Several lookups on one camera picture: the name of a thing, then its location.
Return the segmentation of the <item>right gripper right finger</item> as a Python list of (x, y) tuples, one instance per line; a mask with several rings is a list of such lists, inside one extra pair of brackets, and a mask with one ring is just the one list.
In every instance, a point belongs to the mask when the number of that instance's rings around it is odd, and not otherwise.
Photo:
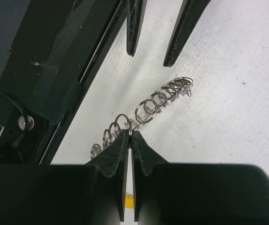
[(269, 178), (244, 164), (170, 163), (131, 137), (134, 219), (140, 225), (269, 225)]

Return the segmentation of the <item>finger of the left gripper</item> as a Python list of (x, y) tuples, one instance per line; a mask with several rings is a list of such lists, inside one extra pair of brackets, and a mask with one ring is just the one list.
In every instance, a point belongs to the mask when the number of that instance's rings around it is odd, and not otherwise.
[(172, 67), (188, 41), (193, 29), (210, 0), (184, 0), (163, 61), (163, 66)]
[(134, 56), (140, 37), (147, 0), (127, 0), (127, 37), (126, 51)]

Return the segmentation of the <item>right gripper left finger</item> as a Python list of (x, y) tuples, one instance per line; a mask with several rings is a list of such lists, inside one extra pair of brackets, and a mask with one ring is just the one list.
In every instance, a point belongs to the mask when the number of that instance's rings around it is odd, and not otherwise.
[(0, 225), (118, 225), (129, 133), (84, 165), (0, 165)]

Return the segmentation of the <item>silver spiked keyring disc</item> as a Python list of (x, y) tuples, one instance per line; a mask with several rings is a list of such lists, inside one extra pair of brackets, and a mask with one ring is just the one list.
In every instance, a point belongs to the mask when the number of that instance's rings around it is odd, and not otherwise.
[(121, 130), (134, 131), (151, 122), (167, 106), (173, 104), (181, 96), (192, 95), (193, 79), (189, 77), (177, 77), (158, 88), (135, 108), (134, 118), (126, 114), (119, 114), (109, 127), (104, 130), (102, 144), (95, 143), (90, 150), (90, 159), (94, 159), (103, 150), (108, 148), (117, 138)]

